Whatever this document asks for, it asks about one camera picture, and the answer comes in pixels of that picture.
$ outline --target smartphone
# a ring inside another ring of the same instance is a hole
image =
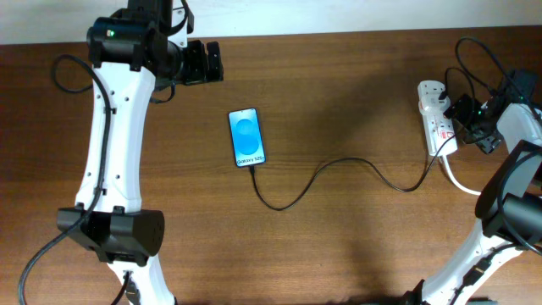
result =
[[[238,167],[265,162],[262,134],[255,108],[230,112],[231,140]]]

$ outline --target black wire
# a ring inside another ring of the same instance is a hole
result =
[[[518,248],[518,250],[520,249],[516,244],[507,244],[507,245],[504,245],[504,246],[500,246],[500,247],[497,247],[497,248],[494,248],[493,251],[486,257],[486,258],[483,258],[483,259],[486,259],[488,260],[489,262],[491,262],[493,260],[493,258],[505,251],[506,249],[510,249],[510,248]],[[454,305],[456,302],[457,302],[457,299],[459,298],[459,296],[462,294],[463,292],[463,289],[465,289],[466,285],[464,283],[462,283],[457,289],[456,289],[456,292],[454,293],[454,297],[451,299],[451,302],[450,302],[450,305]]]
[[[459,288],[457,288],[456,292],[454,293],[454,297],[451,299],[450,305],[454,305],[457,302],[457,299],[463,292],[463,289],[465,289],[465,286],[461,284]]]
[[[459,69],[457,67],[450,67],[448,69],[446,69],[446,71],[444,72],[444,87],[445,87],[445,91],[444,91],[444,96],[440,99],[444,99],[445,96],[448,96],[449,92],[450,92],[450,87],[448,87],[448,74],[451,72],[451,71],[457,71],[461,74],[463,74],[463,76],[465,76],[465,79],[468,81],[468,85],[471,89],[471,95],[472,95],[472,101],[473,101],[473,104],[476,102],[476,92],[474,90],[474,84],[473,84],[473,81],[471,80],[471,78],[468,76],[468,74],[463,71],[462,69]]]
[[[124,292],[126,291],[126,287],[128,287],[128,282],[130,282],[130,271],[126,271],[126,273],[124,274],[124,283],[122,284],[122,287],[120,288],[119,294],[117,295],[117,297],[115,297],[111,305],[117,305],[120,302],[120,299],[122,298],[122,296],[124,295]]]
[[[102,151],[100,154],[100,168],[97,175],[97,186],[94,189],[94,198],[92,199],[91,205],[85,211],[85,213],[83,213],[83,215],[79,219],[77,219],[77,221],[75,221],[66,231],[60,233],[57,237],[53,238],[50,242],[48,242],[45,246],[43,246],[40,249],[40,251],[38,251],[26,265],[19,279],[18,295],[19,295],[19,303],[21,305],[26,304],[25,283],[34,265],[47,251],[49,251],[52,247],[54,247],[59,242],[61,242],[64,238],[66,238],[71,232],[73,232],[76,228],[78,228],[84,221],[86,221],[91,216],[91,213],[96,207],[98,200],[100,199],[100,195],[102,194],[102,183],[103,183],[103,177],[105,175],[106,156],[107,156],[107,151],[108,151],[109,128],[111,125],[111,104],[109,103],[109,97],[108,97],[107,91],[105,90],[105,87],[103,86],[102,81],[98,78],[96,73],[94,73],[94,71],[88,64],[86,64],[80,58],[77,58],[76,56],[73,56],[73,55],[69,55],[69,54],[60,55],[53,62],[53,67],[52,67],[53,82],[60,90],[74,94],[74,93],[84,92],[88,90],[86,88],[89,87],[87,86],[82,89],[72,90],[72,89],[65,88],[64,86],[60,85],[57,82],[56,70],[57,70],[58,64],[64,59],[69,59],[76,62],[79,66],[81,66],[86,71],[86,73],[88,73],[91,76],[91,78],[96,82],[96,85],[100,89],[100,92],[102,93],[102,97],[103,97],[103,102],[105,104],[105,125],[103,128]]]
[[[526,247],[528,250],[531,250],[532,252],[535,252],[536,254],[542,256],[542,248],[540,247],[537,247],[536,245],[534,244],[531,244],[530,242],[526,241],[518,232],[517,230],[514,228],[513,225],[510,224],[509,220],[508,220],[508,217],[506,216],[506,213],[505,213],[505,209],[504,209],[504,188],[505,188],[505,185],[508,181],[508,179],[510,179],[510,176],[513,174],[513,172],[519,168],[522,164],[524,164],[525,162],[527,162],[529,159],[531,158],[534,158],[535,156],[537,155],[540,155],[542,154],[542,149],[540,150],[537,150],[537,151],[534,151],[534,152],[530,152],[529,154],[527,154],[525,157],[519,159],[515,164],[514,166],[512,166],[508,172],[506,172],[506,175],[505,177],[503,178],[503,180],[501,181],[501,183],[499,184],[499,188],[498,188],[498,192],[497,192],[497,207],[499,209],[499,213],[501,214],[501,217],[502,217],[502,222],[503,224],[505,225],[506,229],[510,232],[510,234],[512,236],[514,236],[514,238],[520,243],[522,244],[522,246]]]
[[[529,99],[527,98],[527,96],[525,96],[523,94],[523,92],[519,89],[519,86],[516,84],[516,82],[509,76],[509,74],[506,72],[505,68],[503,67],[503,65],[501,64],[501,62],[499,61],[499,59],[493,54],[493,52],[489,49],[489,47],[484,44],[483,42],[481,42],[480,40],[478,40],[477,38],[474,38],[474,37],[469,37],[469,36],[465,36],[465,37],[462,37],[461,39],[459,39],[459,41],[457,42],[456,44],[456,58],[457,58],[457,62],[459,63],[459,65],[461,65],[461,67],[463,68],[463,70],[475,81],[477,81],[480,85],[484,86],[485,88],[487,88],[487,90],[489,91],[489,93],[491,94],[491,96],[496,96],[498,94],[498,91],[494,88],[492,88],[491,86],[489,86],[487,83],[481,81],[477,76],[475,76],[473,73],[471,73],[468,69],[467,69],[467,66],[465,66],[465,64],[462,62],[461,60],[461,56],[459,55],[459,47],[461,46],[461,44],[465,41],[470,41],[470,42],[474,42],[476,43],[477,45],[479,45],[481,48],[483,48],[483,50],[489,55],[489,57],[491,58],[491,60],[493,61],[493,63],[495,64],[495,66],[497,66],[497,68],[501,71],[502,75],[505,77],[505,79],[512,85],[512,87],[514,88],[514,90],[517,92],[517,94],[519,94],[519,96],[525,101],[525,104],[527,104],[531,110],[531,112],[533,113],[533,116],[534,118],[539,122],[539,124],[542,125],[542,116],[540,116],[535,110],[534,110],[534,106],[533,104],[529,101]]]
[[[150,99],[150,103],[155,103],[155,104],[161,104],[161,103],[167,103],[169,101],[171,101],[174,97],[175,97],[175,83],[172,83],[171,86],[169,87],[169,90],[171,93],[169,93],[169,97],[167,100],[161,100],[161,99],[157,99],[157,98],[154,98],[154,97],[151,97]]]
[[[400,192],[411,192],[411,191],[416,191],[423,183],[423,181],[425,180],[425,177],[427,177],[427,174],[429,173],[429,171],[431,170],[431,168],[433,167],[433,164],[434,164],[434,161],[437,159],[437,157],[439,156],[439,153],[440,151],[442,150],[442,148],[444,148],[444,146],[448,143],[448,141],[450,141],[451,139],[453,139],[454,137],[456,137],[456,135],[454,134],[454,136],[451,136],[448,140],[446,140],[439,148],[439,150],[437,151],[437,153],[434,155],[433,159],[431,160],[431,163],[429,163],[429,166],[428,168],[426,168],[424,170],[424,172],[422,173],[422,177],[420,178],[420,180],[412,187],[408,187],[408,188],[405,188],[405,189],[401,189],[400,187],[398,186],[395,186],[393,183],[391,183],[389,180],[387,180],[384,175],[382,175],[382,173],[379,171],[379,169],[374,165],[372,164],[370,161],[364,159],[364,158],[357,158],[357,157],[349,157],[349,158],[340,158],[340,159],[337,159],[335,161],[331,161],[327,164],[325,164],[324,166],[322,166],[320,169],[318,169],[316,171],[316,173],[312,176],[312,178],[308,181],[308,184],[307,186],[305,186],[305,188],[303,189],[303,191],[301,192],[301,194],[299,194],[299,196],[296,198],[296,200],[294,200],[292,203],[288,204],[287,206],[285,207],[282,207],[282,208],[276,208],[276,207],[273,207],[272,205],[270,205],[269,203],[267,203],[265,201],[265,199],[263,199],[262,195],[260,194],[260,191],[258,190],[257,188],[257,183],[256,183],[256,177],[255,177],[255,173],[256,173],[256,169],[254,168],[254,166],[250,166],[249,167],[249,170],[251,172],[251,177],[252,177],[252,185],[254,186],[254,191],[256,192],[256,195],[257,197],[260,199],[261,202],[263,202],[263,204],[272,209],[273,211],[277,211],[277,212],[282,212],[282,211],[285,211],[287,209],[290,209],[292,207],[294,207],[298,202],[299,200],[305,195],[305,193],[307,193],[308,189],[311,187],[312,183],[316,180],[316,178],[320,175],[320,173],[322,173],[322,171],[324,169],[327,169],[329,166],[333,165],[333,164],[337,164],[337,163],[341,163],[341,162],[346,162],[346,161],[357,161],[357,162],[362,162],[362,163],[365,163],[367,165],[369,165],[371,168],[374,169],[374,171],[376,172],[376,174],[380,177],[380,179],[382,179],[383,182],[385,182],[388,186],[390,186],[391,188],[393,188],[394,190],[396,191],[400,191]]]
[[[357,162],[362,162],[362,163],[365,163],[367,165],[369,165],[371,168],[374,169],[374,171],[376,172],[376,174],[380,177],[380,179],[382,179],[383,182],[385,182],[388,186],[390,186],[391,188],[393,188],[394,190],[396,191],[400,191],[400,192],[411,192],[411,191],[416,191],[423,183],[423,181],[425,180],[425,178],[427,177],[427,174],[429,173],[429,171],[431,170],[431,168],[433,167],[433,164],[434,164],[434,161],[437,159],[437,157],[439,157],[439,153],[440,151],[442,150],[442,148],[444,148],[444,146],[448,143],[448,141],[450,141],[451,139],[455,138],[456,135],[460,134],[463,130],[465,130],[465,126],[469,125],[471,123],[471,121],[473,120],[474,118],[474,110],[475,110],[475,107],[474,107],[474,101],[476,100],[476,91],[474,90],[474,85],[473,85],[473,81],[470,79],[470,77],[468,76],[467,73],[465,73],[464,71],[462,71],[461,69],[458,69],[458,68],[455,68],[455,67],[451,67],[451,68],[448,68],[446,69],[445,71],[445,82],[446,82],[446,85],[445,85],[445,96],[447,96],[447,92],[448,92],[448,73],[450,73],[450,71],[452,70],[456,70],[456,71],[459,71],[461,72],[464,76],[465,76],[465,79],[467,79],[467,82],[470,86],[470,89],[471,89],[471,98],[473,100],[472,102],[472,105],[473,105],[473,108],[472,108],[472,111],[471,113],[469,114],[468,116],[468,119],[467,119],[467,122],[465,122],[465,125],[463,125],[459,131],[457,133],[455,133],[453,136],[451,136],[448,140],[446,140],[439,148],[439,150],[437,151],[437,153],[434,155],[433,159],[431,160],[431,163],[429,163],[429,166],[428,168],[426,168],[423,173],[422,173],[422,176],[420,177],[420,179],[418,180],[418,182],[412,186],[412,187],[408,187],[408,188],[405,188],[405,189],[401,189],[400,187],[398,186],[395,186],[393,183],[391,183],[389,180],[387,180],[384,175],[382,175],[382,173],[379,171],[379,169],[377,169],[377,167],[372,164],[370,161],[368,161],[367,159],[364,159],[364,158],[357,158],[357,157],[349,157],[349,158],[341,158],[341,159],[337,159],[335,161],[331,161],[327,164],[325,164],[323,167],[321,167],[320,169],[318,169],[316,171],[316,173],[312,176],[312,178],[308,181],[307,185],[305,186],[305,188],[303,189],[303,191],[299,194],[299,196],[297,196],[297,198],[290,204],[282,207],[282,208],[276,208],[272,205],[270,205],[269,203],[267,203],[265,201],[265,199],[263,199],[262,197],[262,194],[260,194],[260,191],[258,190],[257,188],[257,183],[256,183],[256,177],[255,177],[255,173],[256,173],[256,169],[255,167],[252,165],[249,167],[249,170],[250,170],[250,173],[251,173],[251,177],[252,177],[252,186],[254,187],[254,191],[256,192],[256,195],[257,197],[260,199],[260,201],[268,208],[272,209],[273,211],[277,211],[277,212],[282,212],[282,211],[285,211],[287,209],[290,209],[292,207],[294,207],[298,202],[299,200],[301,200],[301,198],[303,196],[305,196],[305,194],[307,193],[308,189],[311,187],[312,183],[316,180],[316,178],[320,175],[320,173],[324,170],[324,169],[327,169],[330,165],[333,165],[333,164],[337,164],[337,163],[340,163],[340,162],[346,162],[346,161],[357,161]]]
[[[185,27],[186,21],[188,20],[188,15],[190,14],[190,8],[188,7],[188,3],[186,0],[180,0],[180,2],[183,4],[180,8],[175,8],[174,10],[183,8],[185,10],[185,17],[179,22],[178,25],[173,26],[171,30],[169,30],[166,33],[166,36],[172,36],[177,34],[180,30],[182,30],[183,27]]]

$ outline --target white power strip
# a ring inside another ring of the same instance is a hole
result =
[[[420,98],[418,106],[423,117],[425,139],[431,156],[434,156],[440,147],[455,135],[451,119],[444,116],[444,112],[450,107],[450,98],[439,99],[444,90],[444,85],[436,80],[425,80],[418,86]],[[453,138],[440,150],[439,157],[454,153],[456,150],[457,141]]]

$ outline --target charging cable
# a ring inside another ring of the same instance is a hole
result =
[[[359,162],[359,163],[363,163],[363,164],[366,164],[368,166],[370,166],[372,169],[374,169],[374,171],[376,172],[376,174],[380,177],[380,179],[382,179],[383,182],[385,182],[388,186],[390,186],[391,188],[393,188],[394,190],[396,191],[400,191],[400,192],[411,192],[411,191],[416,191],[423,183],[423,181],[425,180],[425,178],[427,177],[427,174],[429,173],[429,171],[431,170],[431,168],[433,167],[433,164],[434,164],[434,161],[438,158],[440,152],[442,151],[442,149],[446,146],[446,144],[448,144],[450,141],[452,141],[453,139],[456,138],[456,135],[453,135],[451,137],[448,138],[448,140],[446,140],[439,148],[439,150],[436,152],[436,154],[434,155],[434,157],[431,159],[431,162],[429,163],[429,166],[423,170],[423,173],[422,173],[422,177],[420,177],[420,179],[418,180],[418,182],[414,185],[414,186],[411,186],[411,187],[408,187],[408,188],[400,188],[398,186],[395,186],[393,183],[391,183],[389,180],[386,179],[386,177],[384,177],[384,175],[382,175],[382,173],[380,173],[380,170],[377,169],[377,167],[372,164],[370,161],[368,161],[367,159],[364,159],[364,158],[357,158],[357,157],[349,157],[349,158],[341,158],[341,159],[337,159],[335,161],[331,161],[327,164],[325,164],[324,166],[322,166],[321,168],[319,168],[315,173],[314,175],[312,176],[312,178],[308,181],[308,184],[307,186],[305,186],[305,188],[303,189],[303,191],[301,192],[301,194],[296,198],[296,200],[294,200],[292,203],[288,204],[287,206],[285,207],[282,207],[282,208],[276,208],[272,205],[270,205],[269,203],[267,203],[265,201],[265,199],[263,199],[262,197],[262,194],[260,194],[260,191],[258,190],[258,187],[257,187],[257,183],[256,183],[256,169],[254,167],[254,165],[251,165],[249,166],[249,170],[251,172],[251,177],[252,177],[252,185],[254,186],[254,191],[256,192],[256,195],[257,197],[260,199],[261,202],[263,202],[263,204],[272,209],[273,211],[277,211],[277,212],[282,212],[282,211],[285,211],[287,209],[290,209],[292,208],[293,206],[295,206],[300,200],[301,198],[307,193],[308,189],[311,187],[312,183],[316,180],[316,178],[318,177],[318,175],[320,175],[320,173],[322,173],[323,170],[327,169],[329,166],[333,165],[333,164],[337,164],[337,163],[342,163],[342,162]]]
[[[447,156],[441,156],[442,162],[444,163],[444,167],[446,168],[446,173],[448,174],[448,177],[450,177],[451,182],[456,185],[460,190],[469,193],[471,195],[480,196],[479,191],[473,191],[471,189],[466,188],[463,186],[459,181],[456,180],[456,177],[451,173],[450,164],[448,163],[448,157]]]

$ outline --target wooden table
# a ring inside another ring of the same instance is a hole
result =
[[[141,195],[143,208],[165,214],[160,257],[169,289],[188,303],[343,302],[402,295],[440,269],[471,230],[476,204],[442,168],[403,194],[367,166],[339,164],[297,207],[276,213],[257,200],[248,169],[235,166],[226,114],[258,109],[268,162],[257,179],[277,205],[296,197],[321,162],[347,156],[371,160],[408,187],[427,160],[417,85],[443,79],[464,35],[487,42],[506,67],[542,75],[539,27],[218,39],[225,81],[181,87],[147,113]],[[498,84],[478,48],[463,52],[476,75]],[[87,48],[0,47],[1,304],[16,302],[21,270],[57,235],[57,208],[73,205],[85,168],[91,93],[53,86],[49,68],[60,53],[86,58]],[[73,67],[59,78],[88,83]],[[459,76],[452,85],[455,97],[467,89]],[[488,95],[478,88],[478,96]],[[504,147],[490,156],[461,147],[451,166],[479,190],[505,156]],[[535,304],[540,285],[542,261],[526,253],[476,296]],[[27,300],[106,304],[119,288],[93,252],[63,241],[30,274]]]

